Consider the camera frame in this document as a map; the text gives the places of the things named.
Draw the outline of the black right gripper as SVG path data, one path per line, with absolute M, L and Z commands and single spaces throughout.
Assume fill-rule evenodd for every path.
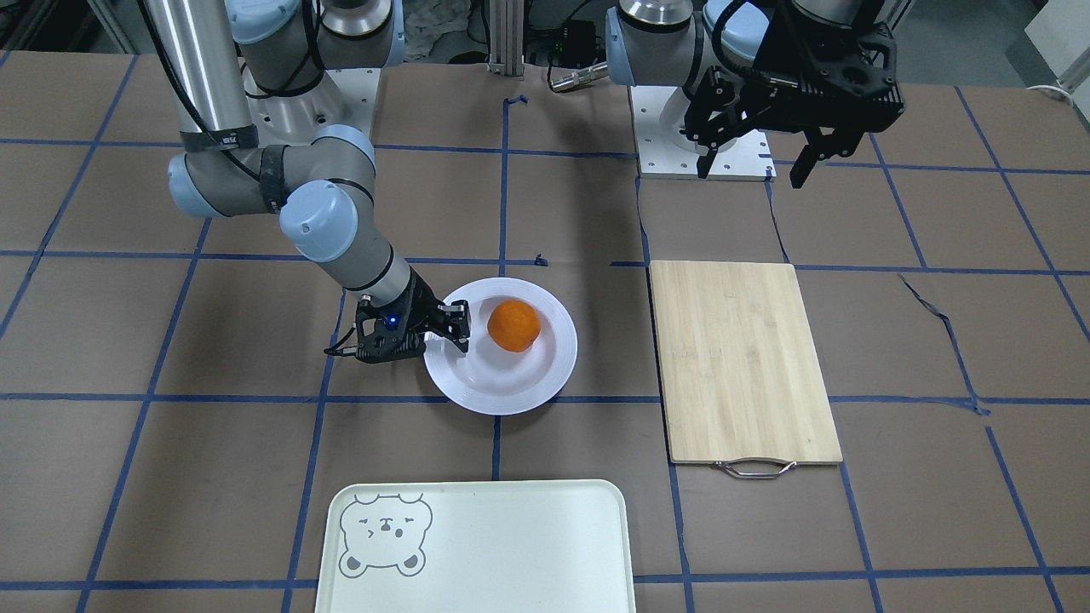
M 404 292 L 392 303 L 371 306 L 365 302 L 358 306 L 358 325 L 367 322 L 373 323 L 373 329 L 367 334 L 358 332 L 358 349 L 354 350 L 354 356 L 365 364 L 388 364 L 423 356 L 426 330 L 437 330 L 460 353 L 468 353 L 472 318 L 467 300 L 441 303 L 416 269 L 411 271 Z

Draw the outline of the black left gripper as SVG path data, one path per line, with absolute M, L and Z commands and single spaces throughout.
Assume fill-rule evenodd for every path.
M 887 24 L 708 24 L 703 43 L 703 65 L 681 86 L 702 180 L 725 142 L 770 129 L 806 136 L 789 172 L 801 189 L 819 163 L 850 157 L 904 115 Z

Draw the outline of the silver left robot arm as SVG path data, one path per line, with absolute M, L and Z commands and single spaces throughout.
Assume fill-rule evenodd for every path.
M 806 136 L 789 172 L 850 157 L 904 115 L 880 1 L 620 1 L 611 82 L 630 93 L 642 175 L 771 180 L 766 135 Z

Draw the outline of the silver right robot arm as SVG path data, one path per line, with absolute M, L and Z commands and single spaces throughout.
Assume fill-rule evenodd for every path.
M 437 299 L 375 226 L 376 154 L 332 79 L 402 61 L 404 5 L 141 1 L 140 11 L 175 94 L 175 206 L 201 218 L 276 215 L 296 252 L 358 299 L 358 342 L 340 339 L 328 354 L 386 364 L 423 354 L 426 334 L 467 352 L 467 301 Z

